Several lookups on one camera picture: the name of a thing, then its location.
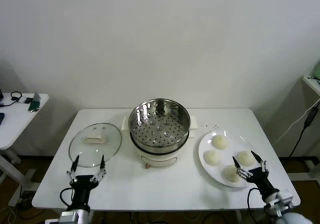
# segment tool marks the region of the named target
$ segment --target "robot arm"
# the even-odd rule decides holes
[[[89,224],[91,223],[88,205],[89,196],[92,189],[96,188],[106,175],[105,158],[102,156],[100,169],[95,175],[77,175],[79,156],[72,163],[67,175],[70,178],[70,186],[74,190],[73,200],[66,211],[62,212],[59,219],[46,220],[45,224]]]
[[[290,192],[279,191],[268,180],[269,170],[267,162],[251,151],[260,167],[246,171],[241,168],[238,161],[233,158],[236,173],[248,183],[253,183],[260,191],[265,202],[264,211],[272,217],[276,224],[311,224],[312,222],[297,213],[288,213],[293,208],[293,195]]]

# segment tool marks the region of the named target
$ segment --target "white wall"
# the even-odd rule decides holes
[[[290,93],[303,97],[297,81],[319,59],[319,27],[320,0],[0,0],[1,85],[51,98],[32,144],[15,147],[53,155],[77,110],[154,97],[250,107],[275,136],[291,120],[274,115]]]

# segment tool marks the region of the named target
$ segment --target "steamed bun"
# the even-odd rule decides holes
[[[211,166],[216,166],[220,162],[220,155],[217,151],[208,150],[204,153],[204,160]]]
[[[239,152],[237,155],[237,159],[242,165],[246,167],[252,166],[256,160],[254,155],[252,155],[251,151],[249,150]]]
[[[228,139],[223,135],[216,135],[213,138],[213,145],[218,149],[226,149],[229,145]]]
[[[232,183],[240,181],[240,176],[238,176],[237,174],[237,168],[235,167],[235,165],[227,165],[223,169],[223,175],[228,181]]]

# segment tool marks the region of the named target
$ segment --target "glass lid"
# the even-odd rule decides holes
[[[74,162],[79,155],[78,166],[99,166],[102,155],[108,161],[119,150],[122,143],[121,131],[110,123],[96,123],[78,132],[69,146],[69,157]]]

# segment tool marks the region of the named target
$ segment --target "white plate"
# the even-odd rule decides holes
[[[217,135],[225,136],[229,142],[229,146],[226,149],[218,149],[213,145],[213,138]],[[217,151],[220,155],[219,165],[209,165],[204,159],[204,153],[209,150]],[[226,130],[217,130],[206,134],[199,143],[198,154],[200,162],[206,172],[216,181],[233,188],[245,188],[248,183],[244,179],[240,179],[238,182],[231,182],[227,180],[223,175],[223,169],[228,165],[234,165],[233,156],[237,159],[237,154],[241,151],[255,151],[253,147],[241,136],[232,135]],[[241,165],[244,170],[251,170],[259,167],[258,162],[255,162],[252,166],[246,167]]]

